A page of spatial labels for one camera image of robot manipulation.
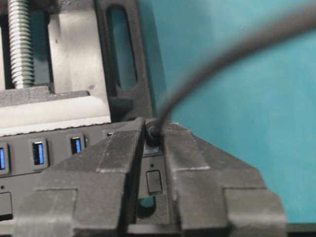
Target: blue usb port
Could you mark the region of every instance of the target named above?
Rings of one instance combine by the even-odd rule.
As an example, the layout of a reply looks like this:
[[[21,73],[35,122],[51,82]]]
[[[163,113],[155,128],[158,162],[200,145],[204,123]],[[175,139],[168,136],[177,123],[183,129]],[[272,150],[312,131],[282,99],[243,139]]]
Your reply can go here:
[[[72,154],[76,154],[82,151],[81,148],[81,140],[79,137],[73,137],[70,140],[71,143],[71,152]]]
[[[3,148],[0,148],[0,170],[5,170],[5,154]]]
[[[34,165],[44,164],[43,142],[33,143],[33,159],[34,159]]]

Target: teal background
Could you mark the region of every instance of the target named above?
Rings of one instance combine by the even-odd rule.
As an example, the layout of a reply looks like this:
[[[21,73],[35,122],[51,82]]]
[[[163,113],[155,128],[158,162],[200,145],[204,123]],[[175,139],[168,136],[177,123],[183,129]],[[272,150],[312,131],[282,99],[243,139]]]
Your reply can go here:
[[[308,0],[138,0],[157,111],[187,73],[274,16]],[[33,15],[40,26],[40,16]],[[120,35],[119,20],[114,32]],[[116,44],[122,56],[128,35]],[[36,36],[37,82],[48,81]],[[252,56],[188,97],[171,118],[261,171],[288,221],[316,222],[316,33]],[[130,69],[119,66],[126,72]]]

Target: threaded screw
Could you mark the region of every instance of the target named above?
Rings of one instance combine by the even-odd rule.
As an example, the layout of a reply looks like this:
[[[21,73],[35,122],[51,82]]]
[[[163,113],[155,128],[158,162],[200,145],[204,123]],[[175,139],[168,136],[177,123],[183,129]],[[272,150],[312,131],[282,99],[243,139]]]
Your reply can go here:
[[[16,89],[34,85],[29,0],[8,0],[11,76]]]

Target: usb port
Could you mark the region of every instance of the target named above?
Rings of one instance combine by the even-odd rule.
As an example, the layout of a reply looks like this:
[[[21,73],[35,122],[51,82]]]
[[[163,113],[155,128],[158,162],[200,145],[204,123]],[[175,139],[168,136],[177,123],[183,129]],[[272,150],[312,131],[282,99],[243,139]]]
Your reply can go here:
[[[43,165],[44,158],[45,158],[45,156],[44,156],[43,142],[33,143],[34,165]]]
[[[43,170],[49,166],[47,140],[36,138],[29,140],[29,149],[33,170]]]
[[[5,154],[3,148],[0,148],[0,170],[5,170]]]
[[[70,143],[71,143],[72,154],[76,154],[82,151],[80,137],[71,138]]]
[[[0,143],[0,175],[5,175],[10,172],[9,162],[9,146],[7,143]]]

